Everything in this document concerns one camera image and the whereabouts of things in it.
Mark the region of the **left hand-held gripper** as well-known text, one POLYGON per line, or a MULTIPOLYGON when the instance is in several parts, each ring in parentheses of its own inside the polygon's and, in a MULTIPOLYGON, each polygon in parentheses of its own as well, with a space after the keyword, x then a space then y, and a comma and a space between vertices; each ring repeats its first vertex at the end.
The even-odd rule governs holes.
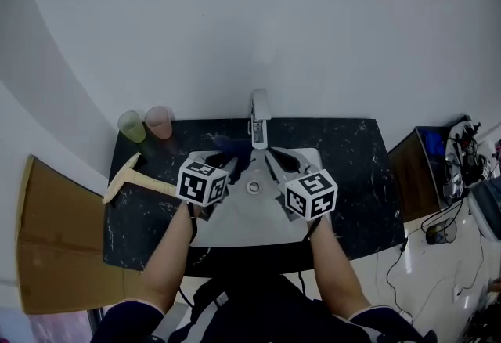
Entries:
POLYGON ((233 157, 226 171, 208 164, 224 164, 225 154, 220 150, 197 150, 188 155, 178 172, 176 197, 203 207, 200 217, 208 221, 215 205, 223 200, 227 183, 234 184, 238 178, 238 158, 233 157))

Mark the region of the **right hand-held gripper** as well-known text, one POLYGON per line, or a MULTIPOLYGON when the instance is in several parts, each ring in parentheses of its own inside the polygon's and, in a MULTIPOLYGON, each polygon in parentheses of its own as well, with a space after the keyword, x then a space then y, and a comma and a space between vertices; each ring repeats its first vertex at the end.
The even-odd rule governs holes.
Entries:
POLYGON ((327 170, 319 171, 302 153, 280 147, 266 150, 265 160, 287 209, 307 222, 335 210, 338 186, 327 170))

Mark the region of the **dark blue cloth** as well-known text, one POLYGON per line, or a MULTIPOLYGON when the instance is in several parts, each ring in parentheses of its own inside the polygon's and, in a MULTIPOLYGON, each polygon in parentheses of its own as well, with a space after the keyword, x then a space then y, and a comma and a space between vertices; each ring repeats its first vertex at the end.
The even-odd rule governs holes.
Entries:
POLYGON ((249 139, 232 139, 225 135, 217 135, 213 138, 213 143, 217 150, 225 154, 224 169, 226 169, 226 165, 233 157, 238 158, 238 170, 241 176, 242 172, 251 163, 251 154, 253 151, 251 141, 249 139))

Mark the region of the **chrome faucet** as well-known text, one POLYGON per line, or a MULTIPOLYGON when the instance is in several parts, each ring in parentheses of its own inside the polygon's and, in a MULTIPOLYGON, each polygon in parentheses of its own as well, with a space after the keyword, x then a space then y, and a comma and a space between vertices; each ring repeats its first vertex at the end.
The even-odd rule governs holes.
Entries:
POLYGON ((255 89, 250 95, 250 122, 248 133, 254 150, 268 148, 267 122, 272 119, 268 94, 265 89, 255 89))

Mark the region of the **person's right forearm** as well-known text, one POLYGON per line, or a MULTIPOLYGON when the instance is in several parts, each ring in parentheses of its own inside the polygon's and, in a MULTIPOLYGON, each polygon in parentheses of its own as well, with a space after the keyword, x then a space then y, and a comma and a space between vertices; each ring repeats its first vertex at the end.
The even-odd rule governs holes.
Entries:
POLYGON ((315 281, 323 302, 336 316, 349 319, 370 307, 361 284, 325 217, 309 238, 315 281))

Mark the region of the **person's left forearm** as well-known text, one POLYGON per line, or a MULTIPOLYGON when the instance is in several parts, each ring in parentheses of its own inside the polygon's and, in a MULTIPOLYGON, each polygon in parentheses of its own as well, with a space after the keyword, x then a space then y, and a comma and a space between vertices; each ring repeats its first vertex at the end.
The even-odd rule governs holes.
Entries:
POLYGON ((166 313, 174 304, 186 268, 193 223, 202 207, 183 201, 142 273, 140 298, 166 313))

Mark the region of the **white sink basin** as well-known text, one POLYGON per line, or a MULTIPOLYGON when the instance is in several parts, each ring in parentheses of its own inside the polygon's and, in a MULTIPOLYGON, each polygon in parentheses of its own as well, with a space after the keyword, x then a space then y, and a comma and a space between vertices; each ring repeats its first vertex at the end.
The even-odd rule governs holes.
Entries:
MULTIPOLYGON (((253 150, 250 165, 235 184, 227 183, 223 200, 215 205, 210 219, 205 221, 199 217, 194 247, 290 244, 305 238, 308 222, 285 207, 285 195, 279 191, 265 160, 266 150, 253 150), (260 194, 247 192, 246 184, 250 180, 260 183, 260 194)), ((319 171, 326 170, 321 167, 317 149, 290 150, 305 155, 319 171)), ((226 171, 224 164, 208 165, 226 171)))

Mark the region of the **pink translucent cup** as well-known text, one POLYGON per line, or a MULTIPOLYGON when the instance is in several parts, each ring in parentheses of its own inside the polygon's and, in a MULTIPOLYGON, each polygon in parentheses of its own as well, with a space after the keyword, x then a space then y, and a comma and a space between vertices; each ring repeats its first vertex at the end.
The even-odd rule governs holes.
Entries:
POLYGON ((162 140, 172 136, 172 125, 169 111, 165 107, 153 107, 146 112, 145 123, 149 130, 162 140))

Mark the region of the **green translucent cup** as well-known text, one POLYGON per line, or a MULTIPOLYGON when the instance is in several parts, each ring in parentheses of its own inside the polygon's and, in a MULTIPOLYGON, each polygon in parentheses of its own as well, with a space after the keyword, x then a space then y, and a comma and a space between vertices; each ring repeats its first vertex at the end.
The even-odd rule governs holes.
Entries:
POLYGON ((146 139, 146 130, 138 113, 134 110, 124 112, 118 119, 120 132, 134 143, 140 144, 146 139))

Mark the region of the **dark wooden cabinet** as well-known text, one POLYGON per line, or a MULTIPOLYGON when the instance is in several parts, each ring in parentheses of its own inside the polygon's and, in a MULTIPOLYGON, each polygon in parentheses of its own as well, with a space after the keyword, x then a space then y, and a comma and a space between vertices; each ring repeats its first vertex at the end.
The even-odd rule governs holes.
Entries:
POLYGON ((432 215, 447 207, 418 127, 388 155, 403 222, 432 215))

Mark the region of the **blue fabric item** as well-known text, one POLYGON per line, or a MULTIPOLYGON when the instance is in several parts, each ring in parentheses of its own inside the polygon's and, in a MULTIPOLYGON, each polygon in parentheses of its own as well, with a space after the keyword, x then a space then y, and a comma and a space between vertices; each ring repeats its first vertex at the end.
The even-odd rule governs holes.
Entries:
POLYGON ((438 157, 445 156, 445 145, 439 132, 423 130, 422 136, 428 155, 438 157))

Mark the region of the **person's dark navy clothing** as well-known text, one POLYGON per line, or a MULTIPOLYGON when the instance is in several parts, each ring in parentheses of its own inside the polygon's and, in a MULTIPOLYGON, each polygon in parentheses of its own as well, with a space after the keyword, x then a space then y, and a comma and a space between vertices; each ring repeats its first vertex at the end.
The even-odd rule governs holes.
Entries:
POLYGON ((193 307, 162 313, 150 303, 112 307, 91 343, 438 343, 387 306, 348 318, 304 296, 285 276, 237 282, 212 279, 195 293, 193 307))

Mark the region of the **black mesh wastebasket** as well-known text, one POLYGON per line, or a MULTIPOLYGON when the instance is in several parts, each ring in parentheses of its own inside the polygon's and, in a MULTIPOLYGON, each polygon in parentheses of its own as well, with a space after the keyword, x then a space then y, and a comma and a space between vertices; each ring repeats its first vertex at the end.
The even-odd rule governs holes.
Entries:
POLYGON ((457 225, 454 218, 447 218, 426 229, 425 237, 429 245, 451 244, 457 235, 457 225))

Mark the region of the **brown cardboard sheet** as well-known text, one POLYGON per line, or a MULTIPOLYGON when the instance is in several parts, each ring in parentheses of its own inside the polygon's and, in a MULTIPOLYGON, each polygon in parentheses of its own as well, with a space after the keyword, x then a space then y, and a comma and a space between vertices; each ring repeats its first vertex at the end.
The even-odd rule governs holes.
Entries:
POLYGON ((139 292, 139 271, 103 261, 104 213, 101 196, 27 158, 16 220, 16 278, 26 314, 97 309, 139 292))

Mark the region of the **white office chair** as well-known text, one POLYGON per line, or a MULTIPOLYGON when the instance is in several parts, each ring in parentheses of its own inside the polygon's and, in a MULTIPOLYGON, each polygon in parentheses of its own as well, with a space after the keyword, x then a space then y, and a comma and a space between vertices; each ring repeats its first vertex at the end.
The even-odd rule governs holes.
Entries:
POLYGON ((501 243, 501 176, 473 186, 467 202, 483 237, 501 243))

